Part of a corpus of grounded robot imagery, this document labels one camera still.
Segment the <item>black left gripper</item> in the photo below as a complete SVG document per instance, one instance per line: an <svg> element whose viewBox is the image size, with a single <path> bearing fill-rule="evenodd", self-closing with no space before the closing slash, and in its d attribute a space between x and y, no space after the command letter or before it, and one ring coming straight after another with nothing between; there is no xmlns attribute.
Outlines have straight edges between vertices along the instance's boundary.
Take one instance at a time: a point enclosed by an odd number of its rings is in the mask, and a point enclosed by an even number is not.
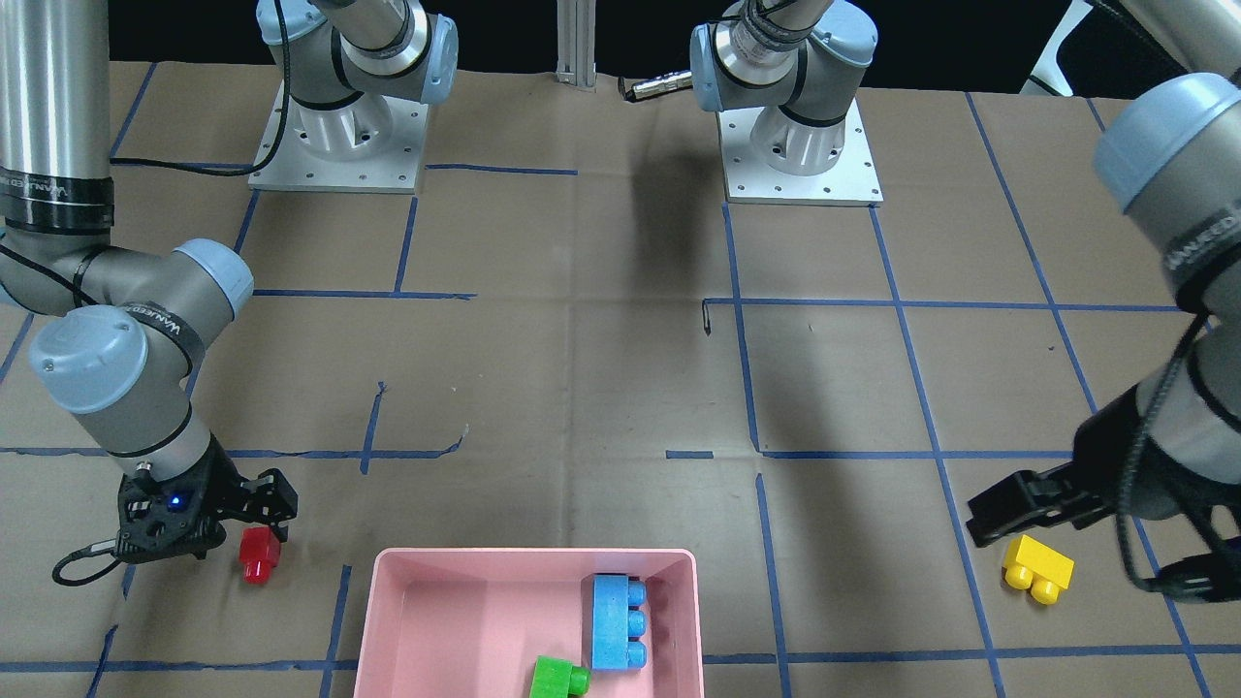
<svg viewBox="0 0 1241 698"><path fill-rule="evenodd" d="M1015 471L972 496L965 528L973 544L985 548L1029 527L1085 529L1113 515L1140 417L1131 386L1077 428L1069 463L1042 473Z"/></svg>

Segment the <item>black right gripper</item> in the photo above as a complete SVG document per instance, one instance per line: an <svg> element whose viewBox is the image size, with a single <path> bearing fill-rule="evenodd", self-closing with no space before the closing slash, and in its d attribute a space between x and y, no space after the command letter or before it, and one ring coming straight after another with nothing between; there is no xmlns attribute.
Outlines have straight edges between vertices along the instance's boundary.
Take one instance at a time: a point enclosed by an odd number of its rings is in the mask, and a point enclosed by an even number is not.
<svg viewBox="0 0 1241 698"><path fill-rule="evenodd" d="M216 437L208 438L199 462L172 479L127 474L118 491L115 559L145 564L190 554L204 559L222 545L222 520L241 520L280 529L299 510L299 497L276 468L244 479Z"/></svg>

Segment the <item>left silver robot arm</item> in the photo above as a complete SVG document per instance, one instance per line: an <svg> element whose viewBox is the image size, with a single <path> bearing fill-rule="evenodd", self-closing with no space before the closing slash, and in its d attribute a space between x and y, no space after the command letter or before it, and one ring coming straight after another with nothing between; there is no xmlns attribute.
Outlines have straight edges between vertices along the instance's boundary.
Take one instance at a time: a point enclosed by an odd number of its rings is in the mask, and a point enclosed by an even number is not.
<svg viewBox="0 0 1241 698"><path fill-rule="evenodd" d="M1239 599L1239 4L1100 1L1179 75L1100 134L1095 166L1158 253L1193 317L1162 369L1073 433L1069 462L1016 471L968 503L975 546L1010 540L1006 582L1052 604L1065 582L1033 561L1030 527L1112 518L1131 584L1180 602ZM877 27L846 1L736 1L694 29L688 75L719 114L732 202L877 205L856 107Z"/></svg>

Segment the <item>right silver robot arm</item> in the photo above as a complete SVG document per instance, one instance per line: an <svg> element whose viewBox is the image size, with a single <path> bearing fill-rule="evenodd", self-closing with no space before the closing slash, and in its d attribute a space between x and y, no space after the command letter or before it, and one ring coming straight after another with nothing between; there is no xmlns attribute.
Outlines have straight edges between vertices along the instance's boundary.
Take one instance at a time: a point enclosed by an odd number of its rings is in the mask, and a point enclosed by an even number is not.
<svg viewBox="0 0 1241 698"><path fill-rule="evenodd" d="M105 1L2 4L2 302L48 317L29 363L120 465L118 532L71 553L115 564L205 556L223 522L288 538L297 491L235 468L182 389L254 289L226 243L158 256L110 243ZM417 1L261 1L282 71L254 164L177 171L266 189L412 189L423 118L454 84L460 34Z"/></svg>

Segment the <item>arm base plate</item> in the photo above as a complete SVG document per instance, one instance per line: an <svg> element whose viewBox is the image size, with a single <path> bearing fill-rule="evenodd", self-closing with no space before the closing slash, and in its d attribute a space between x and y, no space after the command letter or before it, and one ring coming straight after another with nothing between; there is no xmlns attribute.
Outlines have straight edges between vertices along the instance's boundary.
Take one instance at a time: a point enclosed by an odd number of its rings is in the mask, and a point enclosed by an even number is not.
<svg viewBox="0 0 1241 698"><path fill-rule="evenodd" d="M717 114L725 197L732 204L877 206L885 194L858 102L843 122L812 128L781 108Z"/></svg>
<svg viewBox="0 0 1241 698"><path fill-rule="evenodd" d="M382 193L412 195L422 171L429 106L390 96L364 94L338 111L311 111L276 92L261 138L261 161L249 175L256 190L285 193Z"/></svg>

